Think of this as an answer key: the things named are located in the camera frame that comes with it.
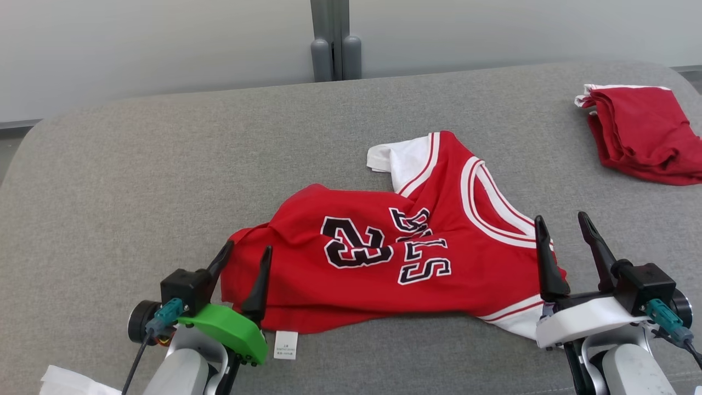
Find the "folded red shorts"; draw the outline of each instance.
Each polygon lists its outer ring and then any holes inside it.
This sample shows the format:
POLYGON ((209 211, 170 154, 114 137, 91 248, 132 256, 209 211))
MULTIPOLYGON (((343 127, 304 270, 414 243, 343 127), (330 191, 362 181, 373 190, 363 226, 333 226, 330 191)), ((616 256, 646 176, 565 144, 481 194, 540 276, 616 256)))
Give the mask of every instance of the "folded red shorts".
POLYGON ((658 183, 702 183, 702 141, 670 89, 586 84, 575 104, 597 107, 588 123, 603 166, 658 183))

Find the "white stripe trim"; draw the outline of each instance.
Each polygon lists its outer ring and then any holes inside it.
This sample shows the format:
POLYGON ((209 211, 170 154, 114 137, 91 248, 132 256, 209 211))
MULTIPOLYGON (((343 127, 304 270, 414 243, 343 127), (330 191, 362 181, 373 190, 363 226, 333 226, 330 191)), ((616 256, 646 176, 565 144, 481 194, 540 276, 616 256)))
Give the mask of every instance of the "white stripe trim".
POLYGON ((488 226, 493 231, 502 233, 503 235, 526 240, 535 240, 536 232, 534 230, 534 223, 530 223, 530 221, 524 220, 523 216, 517 216, 514 212, 510 211, 509 207, 507 206, 509 205, 509 203, 507 203, 507 200, 500 193, 499 189, 497 189, 497 185, 495 185, 494 182, 491 181, 492 177, 490 177, 490 174, 487 172, 487 169, 485 169, 485 163, 479 164, 475 169, 475 173, 480 182, 482 183, 483 187, 485 188, 485 192, 487 192, 488 198, 490 199, 490 203, 492 203, 492 206, 495 208, 495 211, 497 211, 497 214, 499 214, 499 216, 502 217, 502 219, 504 219, 508 224, 519 229, 522 232, 522 234, 507 232, 503 231, 502 229, 495 228, 488 224, 485 220, 480 218, 480 213, 477 212, 477 205, 475 204, 475 194, 471 193, 470 198, 473 200, 472 205, 473 207, 476 207, 476 218, 478 218, 479 221, 483 222, 484 225, 488 226))
POLYGON ((577 95, 575 97, 575 105, 578 107, 583 107, 585 105, 585 100, 587 98, 590 98, 590 93, 593 90, 597 89, 615 89, 615 88, 632 88, 632 89, 638 89, 638 88, 657 88, 657 89, 663 89, 664 91, 669 91, 670 88, 666 88, 664 86, 646 86, 646 85, 596 85, 596 84, 585 84, 583 85, 585 87, 585 92, 582 95, 577 95))
POLYGON ((482 165, 482 169, 485 171, 485 173, 487 173, 487 176, 492 181, 491 185, 495 188, 495 191, 497 191, 497 194, 500 196, 502 202, 504 202, 504 204, 507 205, 507 207, 509 209, 511 209, 511 214, 517 215, 519 218, 521 218, 523 221, 525 221, 529 225, 529 230, 526 231, 526 234, 533 235, 534 237, 536 237, 534 234, 535 233, 534 220, 527 217, 526 215, 522 214, 521 212, 519 212, 519 210, 515 209, 514 206, 512 206, 510 204, 510 201, 507 200, 507 198, 502 194, 502 192, 500 192, 500 189, 497 187, 497 183, 495 182, 495 179, 492 177, 492 174, 490 174, 490 171, 487 169, 487 167, 485 167, 484 164, 482 165))
POLYGON ((422 185, 425 181, 429 179, 429 176, 431 176, 432 171, 434 170, 434 167, 437 164, 437 160, 439 159, 439 133, 431 133, 429 134, 430 137, 430 145, 432 146, 432 152, 429 153, 429 166, 426 167, 426 169, 423 169, 422 173, 419 175, 419 177, 416 177, 413 179, 413 181, 410 182, 409 185, 406 187, 403 186, 399 190, 402 191, 400 194, 401 196, 408 197, 412 192, 414 192, 415 189, 417 189, 420 185, 422 185))
POLYGON ((497 229, 473 214, 473 209, 475 209, 475 213, 477 214, 473 196, 473 188, 475 188, 474 167, 478 167, 481 164, 483 164, 483 161, 477 157, 471 157, 466 161, 465 166, 463 166, 463 171, 461 172, 461 200, 466 217, 473 222, 473 225, 479 230, 499 242, 517 247, 536 248, 536 237, 523 240, 522 238, 524 238, 524 235, 497 229))
MULTIPOLYGON (((461 197, 463 201, 463 211, 468 219, 473 222, 479 230, 487 234, 491 238, 504 242, 505 244, 515 245, 517 247, 536 248, 536 232, 534 230, 534 222, 527 216, 523 215, 515 209, 504 195, 497 189, 497 184, 492 179, 492 175, 485 167, 485 162, 478 157, 471 157, 463 167, 461 173, 461 197), (505 231, 503 229, 492 226, 485 221, 478 212, 477 204, 475 203, 475 177, 478 175, 480 183, 485 188, 488 194, 490 203, 500 217, 521 230, 525 234, 505 231)), ((553 248, 553 239, 549 243, 551 251, 553 248)))
POLYGON ((523 309, 524 307, 531 306, 532 304, 539 303, 541 301, 542 300, 541 300, 540 295, 534 295, 532 297, 529 297, 529 298, 522 300, 521 302, 517 302, 511 306, 507 306, 504 309, 497 311, 496 313, 490 314, 489 316, 482 316, 482 317, 478 317, 478 318, 480 318, 481 320, 494 320, 497 317, 504 316, 504 315, 509 314, 513 311, 523 309))
POLYGON ((542 314, 543 305, 539 304, 500 320, 487 321, 487 323, 527 339, 536 340, 536 326, 542 314))

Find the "printed number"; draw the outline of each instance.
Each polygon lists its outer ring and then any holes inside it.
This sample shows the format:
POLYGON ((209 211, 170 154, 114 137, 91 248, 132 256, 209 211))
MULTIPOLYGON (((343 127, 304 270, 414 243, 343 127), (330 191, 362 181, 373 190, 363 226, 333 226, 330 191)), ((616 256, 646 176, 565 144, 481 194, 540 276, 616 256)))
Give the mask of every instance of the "printed number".
POLYGON ((337 268, 370 266, 392 258, 392 247, 383 246, 385 235, 380 229, 368 226, 368 237, 363 239, 349 218, 325 217, 322 234, 333 238, 324 246, 324 251, 329 263, 337 268))
MULTIPOLYGON (((422 258, 422 247, 443 247, 449 245, 445 239, 431 240, 425 242, 408 241, 405 245, 405 262, 415 261, 422 258)), ((419 269, 421 262, 413 262, 400 268, 397 282, 401 285, 413 284, 419 281, 430 279, 434 274, 437 277, 451 274, 451 261, 446 258, 431 258, 424 262, 422 269, 419 269)))

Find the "gray fabric table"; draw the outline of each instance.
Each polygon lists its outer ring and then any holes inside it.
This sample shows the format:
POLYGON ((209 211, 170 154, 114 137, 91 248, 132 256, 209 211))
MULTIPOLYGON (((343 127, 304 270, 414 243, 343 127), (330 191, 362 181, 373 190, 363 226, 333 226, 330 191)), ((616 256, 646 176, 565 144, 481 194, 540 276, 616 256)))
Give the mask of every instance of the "gray fabric table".
MULTIPOLYGON (((597 274, 576 213, 618 257, 654 261, 702 306, 702 187, 600 166, 574 96, 583 83, 668 86, 696 130, 702 101, 646 63, 565 63, 119 101, 42 121, 0 187, 0 382, 36 394, 53 364, 121 388, 138 346, 126 321, 178 267, 203 267, 235 230, 270 219, 310 183, 391 190, 369 147, 452 130, 502 192, 542 214, 574 292, 597 274)), ((702 336, 702 326, 693 330, 702 336)), ((269 343, 273 336, 268 334, 269 343)), ((680 394, 702 375, 663 341, 680 394)), ((150 348, 143 389, 164 357, 150 348)), ((402 316, 301 336, 296 361, 240 370, 234 393, 573 393, 561 351, 457 313, 402 316)))

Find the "clothing tag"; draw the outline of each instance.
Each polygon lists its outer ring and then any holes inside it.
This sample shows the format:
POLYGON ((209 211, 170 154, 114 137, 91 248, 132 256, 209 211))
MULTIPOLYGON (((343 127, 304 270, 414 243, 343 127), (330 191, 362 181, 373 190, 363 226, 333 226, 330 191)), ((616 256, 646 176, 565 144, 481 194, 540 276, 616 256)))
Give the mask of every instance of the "clothing tag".
POLYGON ((279 330, 275 332, 275 359, 295 359, 298 350, 298 333, 279 330))

